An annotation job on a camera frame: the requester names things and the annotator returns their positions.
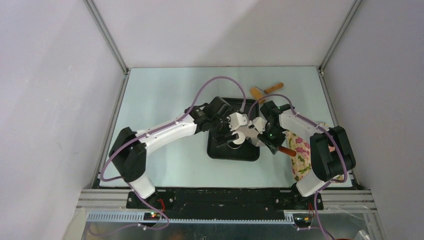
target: gray wall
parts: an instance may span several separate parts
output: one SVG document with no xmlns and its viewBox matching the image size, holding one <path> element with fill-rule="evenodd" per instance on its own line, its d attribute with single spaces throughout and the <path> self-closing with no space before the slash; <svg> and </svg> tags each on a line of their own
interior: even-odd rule
<svg viewBox="0 0 424 240">
<path fill-rule="evenodd" d="M 82 0 L 0 1 L 0 239 L 61 239 L 123 74 Z"/>
<path fill-rule="evenodd" d="M 424 1 L 365 0 L 324 77 L 388 239 L 422 239 Z"/>
</svg>

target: floor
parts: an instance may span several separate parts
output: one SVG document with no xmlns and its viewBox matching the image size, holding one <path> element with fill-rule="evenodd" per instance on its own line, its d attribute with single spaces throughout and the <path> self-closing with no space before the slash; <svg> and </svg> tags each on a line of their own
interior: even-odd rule
<svg viewBox="0 0 424 240">
<path fill-rule="evenodd" d="M 188 108 L 200 87 L 215 76 L 236 79 L 252 98 L 249 89 L 261 89 L 283 82 L 278 93 L 286 95 L 302 115 L 333 125 L 317 70 L 313 66 L 284 67 L 175 67 L 133 68 L 119 111 L 112 143 L 119 131 L 134 131 L 167 122 Z M 197 104 L 214 97 L 241 98 L 237 86 L 225 79 L 208 85 Z M 277 105 L 287 102 L 273 97 Z M 226 188 L 288 188 L 295 183 L 287 155 L 272 155 L 261 147 L 254 162 L 212 159 L 206 153 L 207 133 L 199 133 L 174 141 L 147 157 L 146 173 L 160 187 L 226 187 Z M 115 177 L 118 171 L 110 164 L 104 176 Z M 123 180 L 100 182 L 102 187 L 126 187 Z M 351 187 L 350 181 L 331 187 Z"/>
</svg>

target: floral cloth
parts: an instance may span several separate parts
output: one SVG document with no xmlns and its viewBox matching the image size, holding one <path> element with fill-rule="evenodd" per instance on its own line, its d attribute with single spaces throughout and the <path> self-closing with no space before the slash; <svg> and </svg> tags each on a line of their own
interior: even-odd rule
<svg viewBox="0 0 424 240">
<path fill-rule="evenodd" d="M 291 156 L 290 159 L 293 177 L 298 182 L 312 170 L 311 146 L 292 131 L 286 131 L 286 136 L 288 139 L 288 148 L 297 152 L 297 155 Z M 330 152 L 335 150 L 332 146 L 328 146 L 328 148 Z M 343 176 L 339 175 L 337 179 L 343 180 Z"/>
</svg>

